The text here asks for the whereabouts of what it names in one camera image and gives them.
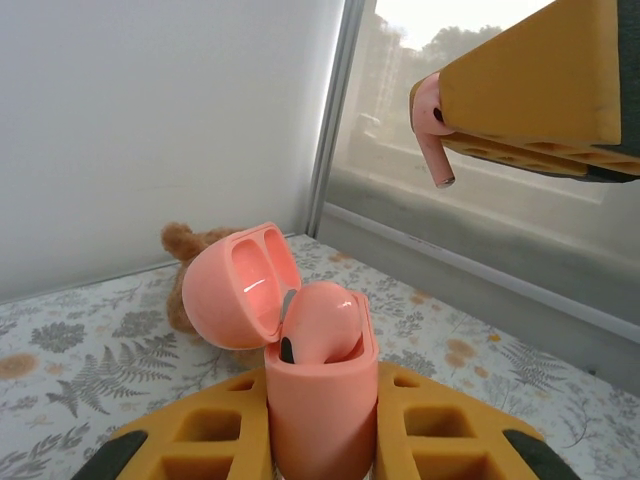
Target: earbud case lid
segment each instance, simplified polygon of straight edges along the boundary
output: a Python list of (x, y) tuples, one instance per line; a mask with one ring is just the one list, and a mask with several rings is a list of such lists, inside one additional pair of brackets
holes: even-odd
[(182, 298), (189, 320), (207, 342), (253, 349), (279, 340), (285, 297), (301, 286), (287, 240), (269, 222), (200, 253), (187, 268)]

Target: yellow foam pad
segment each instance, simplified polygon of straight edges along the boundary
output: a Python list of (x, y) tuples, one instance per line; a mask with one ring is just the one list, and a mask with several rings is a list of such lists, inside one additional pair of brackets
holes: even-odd
[(112, 438), (148, 437), (118, 480), (271, 480), (264, 368), (150, 413)]
[(377, 480), (538, 480), (503, 435), (525, 422), (417, 373), (380, 364)]
[(444, 145), (538, 172), (640, 175), (640, 158), (602, 148), (622, 141), (618, 33), (618, 2), (556, 0), (454, 60), (440, 71), (457, 132)]

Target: sky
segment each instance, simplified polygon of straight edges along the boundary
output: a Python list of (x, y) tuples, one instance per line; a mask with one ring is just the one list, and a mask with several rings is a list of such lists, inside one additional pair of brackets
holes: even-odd
[(420, 49), (441, 28), (509, 28), (553, 0), (377, 0), (376, 13), (407, 33), (403, 46)]

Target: gripper hole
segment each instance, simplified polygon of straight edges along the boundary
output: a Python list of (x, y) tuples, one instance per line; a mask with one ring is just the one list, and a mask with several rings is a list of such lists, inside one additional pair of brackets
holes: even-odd
[(418, 382), (402, 376), (395, 377), (393, 379), (393, 384), (396, 387), (403, 388), (418, 388), (420, 386)]
[(226, 480), (232, 462), (233, 457), (165, 457), (157, 480)]
[(451, 407), (414, 407), (404, 413), (407, 435), (437, 438), (471, 438), (473, 430), (461, 410)]
[(484, 454), (429, 455), (414, 453), (421, 480), (495, 480), (503, 478)]
[(240, 438), (242, 415), (233, 410), (202, 409), (191, 413), (177, 442), (228, 442)]
[(247, 378), (241, 382), (235, 383), (233, 384), (231, 387), (229, 387), (229, 391), (230, 392), (243, 392), (246, 390), (251, 390), (253, 388), (253, 384), (255, 382), (253, 381), (253, 378)]

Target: earbud charging case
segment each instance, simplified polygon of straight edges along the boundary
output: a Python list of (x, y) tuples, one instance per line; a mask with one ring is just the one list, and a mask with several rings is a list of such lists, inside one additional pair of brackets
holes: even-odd
[(302, 279), (273, 223), (235, 233), (204, 250), (184, 277), (187, 316), (209, 343), (265, 348), (272, 453), (287, 480), (361, 480), (375, 455), (378, 344), (366, 295), (350, 292), (362, 336), (340, 362), (294, 365), (280, 359), (285, 297)]

